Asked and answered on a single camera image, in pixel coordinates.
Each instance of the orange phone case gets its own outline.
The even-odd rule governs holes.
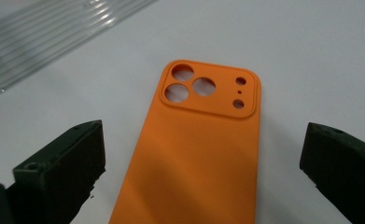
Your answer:
[[[259,128],[253,72],[169,63],[109,223],[255,223]]]

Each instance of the ribbed plastic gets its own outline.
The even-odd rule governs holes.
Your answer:
[[[156,0],[47,0],[0,20],[0,93]]]

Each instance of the orange silicone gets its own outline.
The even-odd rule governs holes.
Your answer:
[[[193,77],[175,79],[181,66]],[[212,94],[192,88],[200,77],[213,81]],[[173,84],[186,87],[186,100],[168,100]],[[109,223],[255,223],[259,127],[260,80],[253,72],[169,63]]]

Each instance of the transparent plastic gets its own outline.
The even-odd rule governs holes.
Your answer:
[[[0,20],[0,93],[156,0],[49,0]]]

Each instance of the white table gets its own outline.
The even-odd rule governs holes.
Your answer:
[[[79,123],[104,123],[106,172],[73,223],[107,223],[163,67],[262,83],[257,223],[348,223],[299,169],[309,121],[365,141],[365,1],[158,1],[0,95],[0,183]]]

